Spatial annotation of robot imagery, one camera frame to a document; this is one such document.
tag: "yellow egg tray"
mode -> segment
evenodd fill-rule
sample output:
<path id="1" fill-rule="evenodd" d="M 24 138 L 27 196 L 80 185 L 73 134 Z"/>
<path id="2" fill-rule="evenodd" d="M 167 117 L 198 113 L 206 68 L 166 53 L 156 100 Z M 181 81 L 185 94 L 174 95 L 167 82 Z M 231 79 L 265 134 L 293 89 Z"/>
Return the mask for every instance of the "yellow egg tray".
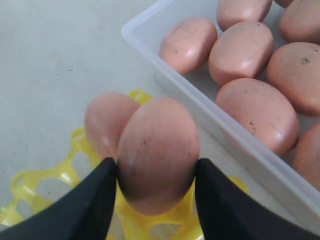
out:
<path id="1" fill-rule="evenodd" d="M 140 104 L 144 104 L 153 97 L 141 89 L 133 90 L 129 96 L 136 99 Z M 60 164 L 52 168 L 43 170 L 22 170 L 16 174 L 11 181 L 11 192 L 13 200 L 7 206 L 0 208 L 0 224 L 13 226 L 25 218 L 18 211 L 17 206 L 20 201 L 26 201 L 32 213 L 36 214 L 50 206 L 53 202 L 45 199 L 37 192 L 40 181 L 56 178 L 70 187 L 74 188 L 80 183 L 81 178 L 73 167 L 73 160 L 77 153 L 84 153 L 93 168 L 101 162 L 101 159 L 91 147 L 86 138 L 83 127 L 74 130 L 70 136 L 71 151 Z M 241 179 L 234 176 L 229 178 L 237 184 L 244 192 L 248 192 L 248 187 Z M 169 212 L 159 216 L 145 216 L 135 211 L 125 200 L 119 186 L 117 185 L 114 211 L 121 219 L 125 239 L 127 240 L 155 240 L 149 234 L 149 229 L 158 224 L 179 225 L 178 231 L 170 238 L 172 240 L 198 240 L 203 236 L 198 215 L 193 213 L 195 183 L 184 199 Z M 113 236 L 108 236 L 107 240 L 115 240 Z"/>

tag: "white table surface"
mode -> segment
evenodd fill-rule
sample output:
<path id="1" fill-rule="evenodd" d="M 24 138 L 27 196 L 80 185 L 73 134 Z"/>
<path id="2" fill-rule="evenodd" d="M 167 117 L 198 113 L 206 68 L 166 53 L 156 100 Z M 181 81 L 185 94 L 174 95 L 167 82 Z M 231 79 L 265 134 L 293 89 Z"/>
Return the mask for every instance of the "white table surface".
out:
<path id="1" fill-rule="evenodd" d="M 11 200 L 12 177 L 61 162 L 86 106 L 103 91 L 141 88 L 166 93 L 144 60 L 121 37 L 121 27 L 155 0 L 0 1 L 0 206 Z M 202 135 L 203 157 L 242 178 L 249 194 L 296 219 L 219 143 Z M 63 192 L 52 189 L 56 198 Z"/>

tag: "translucent plastic container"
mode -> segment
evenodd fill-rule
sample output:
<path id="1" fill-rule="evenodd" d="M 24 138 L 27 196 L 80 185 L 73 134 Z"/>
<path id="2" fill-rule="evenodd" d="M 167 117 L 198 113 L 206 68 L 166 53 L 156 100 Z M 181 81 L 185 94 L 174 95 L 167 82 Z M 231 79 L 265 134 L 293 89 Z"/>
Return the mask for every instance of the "translucent plastic container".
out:
<path id="1" fill-rule="evenodd" d="M 128 22 L 122 29 L 122 35 L 154 67 L 156 80 L 168 93 L 182 101 L 196 121 L 245 165 L 309 230 L 320 234 L 320 192 L 290 167 L 291 156 L 280 159 L 215 104 L 220 86 L 211 79 L 207 66 L 182 76 L 158 57 L 163 36 L 177 22 L 202 16 L 218 26 L 218 2 L 159 0 Z M 275 48 L 286 43 L 278 30 L 283 11 L 273 2 L 264 21 L 274 34 Z M 318 118 L 299 117 L 301 133 L 319 121 Z"/>

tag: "brown egg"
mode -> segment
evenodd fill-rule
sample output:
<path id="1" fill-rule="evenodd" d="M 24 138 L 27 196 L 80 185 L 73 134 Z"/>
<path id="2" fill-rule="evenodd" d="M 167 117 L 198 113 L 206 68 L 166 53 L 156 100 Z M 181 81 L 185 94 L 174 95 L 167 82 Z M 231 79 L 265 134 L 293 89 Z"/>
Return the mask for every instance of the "brown egg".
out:
<path id="1" fill-rule="evenodd" d="M 117 156 L 120 136 L 140 104 L 120 92 L 104 92 L 87 106 L 84 130 L 93 149 L 102 158 Z"/>
<path id="2" fill-rule="evenodd" d="M 222 31 L 242 21 L 262 22 L 268 15 L 273 0 L 220 0 L 216 20 Z"/>
<path id="3" fill-rule="evenodd" d="M 216 104 L 276 154 L 283 156 L 299 137 L 299 120 L 290 102 L 273 86 L 252 78 L 233 80 Z"/>
<path id="4" fill-rule="evenodd" d="M 298 113 L 320 117 L 319 66 L 319 45 L 289 43 L 272 55 L 267 67 L 267 78 L 271 85 L 289 99 Z"/>
<path id="5" fill-rule="evenodd" d="M 320 123 L 300 138 L 294 150 L 293 168 L 320 191 Z"/>
<path id="6" fill-rule="evenodd" d="M 200 155 L 196 124 L 177 100 L 154 98 L 132 116 L 119 142 L 118 182 L 128 203 L 160 215 L 189 190 Z"/>
<path id="7" fill-rule="evenodd" d="M 286 8 L 293 0 L 274 0 L 280 7 Z"/>
<path id="8" fill-rule="evenodd" d="M 279 23 L 282 37 L 289 43 L 320 44 L 319 0 L 294 0 L 284 11 Z"/>
<path id="9" fill-rule="evenodd" d="M 180 21 L 163 38 L 159 56 L 180 74 L 203 66 L 217 40 L 216 26 L 204 17 Z"/>
<path id="10" fill-rule="evenodd" d="M 213 45 L 208 66 L 214 81 L 224 85 L 240 78 L 255 78 L 274 50 L 274 37 L 261 22 L 242 21 L 228 28 Z"/>

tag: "eggshell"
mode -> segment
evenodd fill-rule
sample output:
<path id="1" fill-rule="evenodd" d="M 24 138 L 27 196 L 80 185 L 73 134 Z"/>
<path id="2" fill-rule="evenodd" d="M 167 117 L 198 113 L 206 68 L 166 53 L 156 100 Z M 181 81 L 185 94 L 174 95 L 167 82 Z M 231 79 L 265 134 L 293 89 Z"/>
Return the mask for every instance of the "eggshell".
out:
<path id="1" fill-rule="evenodd" d="M 293 168 L 320 191 L 320 123 L 300 138 L 294 150 Z"/>
<path id="2" fill-rule="evenodd" d="M 319 45 L 293 42 L 282 46 L 269 61 L 267 78 L 298 113 L 320 117 Z"/>
<path id="3" fill-rule="evenodd" d="M 84 130 L 93 149 L 102 158 L 117 156 L 120 136 L 140 104 L 120 92 L 104 92 L 88 104 Z"/>
<path id="4" fill-rule="evenodd" d="M 180 74 L 203 66 L 217 40 L 216 26 L 204 17 L 180 21 L 163 38 L 159 56 Z"/>
<path id="5" fill-rule="evenodd" d="M 220 0 L 216 20 L 222 31 L 242 21 L 262 22 L 268 15 L 273 0 Z"/>
<path id="6" fill-rule="evenodd" d="M 142 214 L 163 214 L 189 190 L 199 155 L 198 129 L 184 106 L 170 97 L 150 100 L 134 113 L 119 142 L 124 197 Z"/>
<path id="7" fill-rule="evenodd" d="M 220 85 L 235 79 L 254 78 L 264 70 L 274 45 L 274 37 L 263 23 L 239 22 L 213 45 L 208 61 L 210 75 Z"/>
<path id="8" fill-rule="evenodd" d="M 320 44 L 319 0 L 294 0 L 279 22 L 282 37 L 289 43 Z"/>
<path id="9" fill-rule="evenodd" d="M 293 0 L 274 0 L 280 7 L 286 8 Z"/>
<path id="10" fill-rule="evenodd" d="M 273 86 L 252 78 L 240 78 L 224 85 L 216 104 L 276 154 L 283 156 L 299 137 L 297 114 Z"/>

